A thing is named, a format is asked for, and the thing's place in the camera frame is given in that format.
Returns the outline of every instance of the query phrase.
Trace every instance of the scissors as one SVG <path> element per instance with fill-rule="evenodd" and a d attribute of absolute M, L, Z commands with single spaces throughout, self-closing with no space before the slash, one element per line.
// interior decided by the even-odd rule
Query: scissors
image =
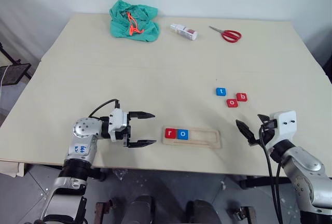
<path fill-rule="evenodd" d="M 230 31 L 230 30 L 219 30 L 215 27 L 209 26 L 211 29 L 218 31 L 219 33 L 221 33 L 222 38 L 224 40 L 226 40 L 229 43 L 236 43 L 238 40 L 240 40 L 240 38 L 242 37 L 240 32 L 237 31 Z"/>

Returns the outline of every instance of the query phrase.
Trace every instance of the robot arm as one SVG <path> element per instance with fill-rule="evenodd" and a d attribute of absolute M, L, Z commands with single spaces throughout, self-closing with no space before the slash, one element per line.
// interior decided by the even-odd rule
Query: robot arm
<path fill-rule="evenodd" d="M 110 138 L 112 142 L 122 140 L 129 148 L 144 147 L 155 140 L 130 142 L 131 118 L 152 118 L 154 115 L 142 111 L 125 113 L 118 100 L 110 116 L 79 119 L 73 126 L 73 139 L 64 160 L 59 177 L 55 180 L 43 208 L 41 220 L 65 224 L 81 224 L 84 221 L 87 199 L 83 197 L 87 178 L 97 151 L 97 140 Z"/>
<path fill-rule="evenodd" d="M 262 136 L 270 157 L 281 163 L 294 186 L 301 222 L 332 223 L 332 180 L 325 174 L 324 164 L 291 143 L 297 130 L 295 111 L 258 116 L 263 122 Z M 239 120 L 236 124 L 250 145 L 260 144 L 246 124 Z"/>

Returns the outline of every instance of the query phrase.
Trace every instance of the gray floor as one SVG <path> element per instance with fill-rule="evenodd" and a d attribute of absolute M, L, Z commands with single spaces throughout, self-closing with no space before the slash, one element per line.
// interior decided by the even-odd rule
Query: gray floor
<path fill-rule="evenodd" d="M 33 223 L 40 216 L 45 196 L 58 173 L 56 169 L 34 165 L 23 178 L 0 174 L 0 223 Z M 234 178 L 216 174 L 128 170 L 120 180 L 111 171 L 106 181 L 88 179 L 86 219 L 92 224 L 95 203 L 112 199 L 115 207 L 105 215 L 103 223 L 118 224 L 130 201 L 139 195 L 149 194 L 156 201 L 155 223 L 181 222 L 186 203 L 195 199 L 212 203 L 222 224 L 247 223 L 246 220 L 237 222 L 228 215 L 227 209 L 237 205 L 253 206 L 258 224 L 278 223 L 270 188 L 242 190 Z M 281 185 L 281 202 L 284 223 L 300 223 L 295 196 L 289 184 Z"/>

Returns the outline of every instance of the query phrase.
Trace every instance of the orange string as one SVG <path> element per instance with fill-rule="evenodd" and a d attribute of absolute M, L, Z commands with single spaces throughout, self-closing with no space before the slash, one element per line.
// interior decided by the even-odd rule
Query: orange string
<path fill-rule="evenodd" d="M 128 20 L 129 20 L 129 22 L 130 22 L 130 26 L 129 26 L 129 35 L 132 36 L 134 32 L 136 32 L 136 33 L 143 33 L 144 30 L 141 30 L 141 31 L 140 31 L 139 29 L 137 29 L 137 27 L 138 27 L 137 22 L 136 22 L 136 20 L 131 16 L 130 12 L 127 12 L 127 16 L 128 16 Z"/>

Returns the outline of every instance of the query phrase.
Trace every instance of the table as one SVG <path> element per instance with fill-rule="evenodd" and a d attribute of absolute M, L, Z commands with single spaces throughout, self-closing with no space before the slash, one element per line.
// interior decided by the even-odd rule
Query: table
<path fill-rule="evenodd" d="M 158 17 L 160 36 L 145 43 L 112 37 L 109 21 L 103 14 L 71 18 L 0 128 L 1 160 L 61 165 L 74 122 L 118 98 L 125 111 L 156 115 L 131 121 L 132 141 L 157 142 L 129 149 L 100 140 L 96 167 L 268 175 L 262 149 L 248 146 L 235 120 L 257 134 L 257 114 L 293 109 L 294 144 L 321 159 L 332 176 L 331 84 L 291 23 Z M 198 38 L 177 35 L 171 23 L 195 29 Z M 238 30 L 242 39 L 230 44 L 209 25 Z M 227 88 L 227 96 L 216 96 L 217 87 Z M 226 99 L 238 92 L 249 101 L 228 108 Z M 219 130 L 222 149 L 163 145 L 164 125 Z"/>

